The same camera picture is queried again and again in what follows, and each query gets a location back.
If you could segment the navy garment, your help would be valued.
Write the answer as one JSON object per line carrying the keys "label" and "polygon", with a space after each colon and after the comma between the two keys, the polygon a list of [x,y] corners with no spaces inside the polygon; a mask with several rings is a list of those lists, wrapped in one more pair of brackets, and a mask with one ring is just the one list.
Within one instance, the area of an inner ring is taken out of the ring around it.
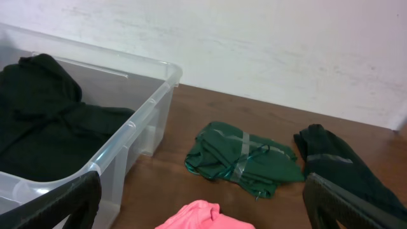
{"label": "navy garment", "polygon": [[343,139],[320,124],[309,125],[293,137],[305,162],[304,176],[316,173],[375,207],[406,220],[404,205]]}

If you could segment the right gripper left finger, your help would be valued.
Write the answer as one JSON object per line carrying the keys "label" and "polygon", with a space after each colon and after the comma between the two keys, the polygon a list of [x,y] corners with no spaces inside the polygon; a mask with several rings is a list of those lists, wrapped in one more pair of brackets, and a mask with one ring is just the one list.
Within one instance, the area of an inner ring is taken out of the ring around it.
{"label": "right gripper left finger", "polygon": [[89,229],[99,210],[102,186],[99,174],[90,171],[30,202],[1,215],[1,228]]}

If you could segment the green garment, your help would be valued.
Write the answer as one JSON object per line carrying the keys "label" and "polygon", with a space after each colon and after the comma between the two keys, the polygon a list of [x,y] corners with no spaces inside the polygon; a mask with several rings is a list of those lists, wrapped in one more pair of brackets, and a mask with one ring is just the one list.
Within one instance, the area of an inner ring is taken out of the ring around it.
{"label": "green garment", "polygon": [[292,149],[214,121],[195,137],[184,164],[193,174],[239,185],[256,198],[272,198],[284,183],[305,180]]}

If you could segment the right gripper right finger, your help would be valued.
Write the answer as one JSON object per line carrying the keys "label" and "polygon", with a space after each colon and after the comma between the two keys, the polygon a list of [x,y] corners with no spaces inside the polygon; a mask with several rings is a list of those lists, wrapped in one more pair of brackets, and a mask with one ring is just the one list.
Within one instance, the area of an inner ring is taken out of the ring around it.
{"label": "right gripper right finger", "polygon": [[353,195],[318,174],[308,175],[303,201],[313,229],[406,228],[406,222]]}

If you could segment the black garment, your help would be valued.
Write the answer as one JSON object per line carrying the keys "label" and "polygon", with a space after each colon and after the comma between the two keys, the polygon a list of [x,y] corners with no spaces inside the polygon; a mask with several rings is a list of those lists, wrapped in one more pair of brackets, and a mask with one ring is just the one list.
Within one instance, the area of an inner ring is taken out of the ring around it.
{"label": "black garment", "polygon": [[84,103],[53,57],[22,57],[1,71],[1,171],[37,182],[68,177],[133,113]]}

